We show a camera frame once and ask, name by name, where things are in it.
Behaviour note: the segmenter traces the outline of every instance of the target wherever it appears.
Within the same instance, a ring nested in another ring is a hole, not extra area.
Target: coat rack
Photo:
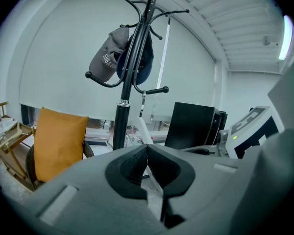
[[[138,7],[135,5],[135,3],[144,3],[141,1],[127,1],[137,12],[139,21],[138,23],[134,25],[126,25],[125,27],[136,27],[131,43],[128,48],[128,53],[125,59],[124,67],[121,77],[119,81],[115,84],[106,84],[96,76],[92,75],[91,72],[86,72],[85,76],[87,78],[90,78],[94,80],[95,82],[99,83],[102,86],[112,88],[120,85],[123,82],[123,88],[121,93],[121,99],[120,102],[117,105],[117,111],[116,111],[116,118],[115,118],[115,128],[114,128],[114,135],[113,135],[113,150],[123,148],[124,146],[124,140],[125,140],[125,134],[126,134],[126,128],[127,128],[127,122],[128,122],[128,115],[129,115],[129,97],[132,89],[132,85],[134,85],[134,88],[141,94],[146,93],[149,94],[156,94],[156,93],[167,93],[169,91],[169,88],[167,86],[164,86],[160,89],[154,89],[149,91],[142,91],[137,87],[136,79],[137,79],[137,73],[140,61],[143,55],[146,39],[148,36],[149,31],[153,35],[155,35],[159,40],[162,40],[162,37],[159,36],[151,27],[151,23],[161,17],[166,16],[170,14],[176,14],[176,13],[189,13],[189,10],[176,10],[176,11],[169,11],[169,12],[162,12],[156,16],[153,17],[154,10],[156,7],[156,1],[157,0],[147,0],[146,7],[144,10],[143,15],[141,14],[141,11],[138,9]]]

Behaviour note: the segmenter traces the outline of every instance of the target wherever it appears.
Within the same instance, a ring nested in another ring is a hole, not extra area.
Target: chair
[[[85,156],[87,158],[94,156],[94,153],[93,153],[91,147],[85,141],[84,141],[84,145],[83,145],[83,153],[85,154]],[[33,187],[36,189],[37,187],[39,187],[44,182],[38,181],[38,185],[34,184],[34,182],[37,180],[36,172],[35,172],[34,146],[32,146],[29,149],[29,151],[28,151],[28,153],[26,155],[25,166],[26,166],[27,176],[28,176],[30,182],[32,183]]]

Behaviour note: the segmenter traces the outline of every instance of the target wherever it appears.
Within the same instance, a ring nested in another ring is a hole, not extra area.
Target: orange cushion
[[[83,158],[88,117],[41,109],[34,139],[37,179],[43,182]]]

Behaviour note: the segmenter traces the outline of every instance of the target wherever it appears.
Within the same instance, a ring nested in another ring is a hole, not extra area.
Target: black knob
[[[86,76],[87,78],[90,78],[90,77],[92,76],[92,73],[91,73],[90,71],[88,71],[88,72],[85,73],[85,76]]]
[[[163,89],[163,93],[168,93],[169,92],[168,86],[164,86],[162,89]]]

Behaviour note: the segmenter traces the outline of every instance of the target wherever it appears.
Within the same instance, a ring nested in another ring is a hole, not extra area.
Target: roller blind
[[[38,31],[29,49],[21,79],[20,103],[35,108],[114,120],[122,84],[106,88],[85,78],[89,63],[108,33],[120,24],[137,22],[136,12],[123,0],[63,0]],[[153,22],[165,36],[167,18]],[[156,88],[164,40],[152,36],[154,60],[142,90]],[[116,74],[108,83],[116,83]],[[161,82],[169,93],[157,98],[155,113],[172,115],[174,102],[210,105],[214,60],[202,44],[176,20],[171,20],[167,57]],[[130,119],[138,116],[142,95],[132,88]],[[154,108],[147,96],[144,116]]]

